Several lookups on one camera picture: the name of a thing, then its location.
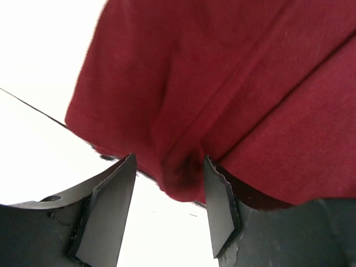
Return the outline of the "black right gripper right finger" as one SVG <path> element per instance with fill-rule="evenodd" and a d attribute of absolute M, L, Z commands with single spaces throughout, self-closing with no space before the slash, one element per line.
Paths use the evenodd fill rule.
<path fill-rule="evenodd" d="M 220 266 L 354 266 L 355 200 L 293 206 L 235 178 L 206 156 L 206 210 Z"/>

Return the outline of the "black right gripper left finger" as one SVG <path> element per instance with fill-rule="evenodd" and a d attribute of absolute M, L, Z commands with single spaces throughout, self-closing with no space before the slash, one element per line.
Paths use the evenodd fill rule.
<path fill-rule="evenodd" d="M 41 201 L 1 206 L 1 265 L 116 266 L 136 180 L 130 154 Z"/>

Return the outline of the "dark red t shirt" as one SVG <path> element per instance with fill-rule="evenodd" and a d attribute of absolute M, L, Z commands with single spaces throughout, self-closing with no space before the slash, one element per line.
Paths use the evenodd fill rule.
<path fill-rule="evenodd" d="M 355 197 L 355 2 L 108 1 L 65 122 L 177 201 L 206 155 L 291 204 Z"/>

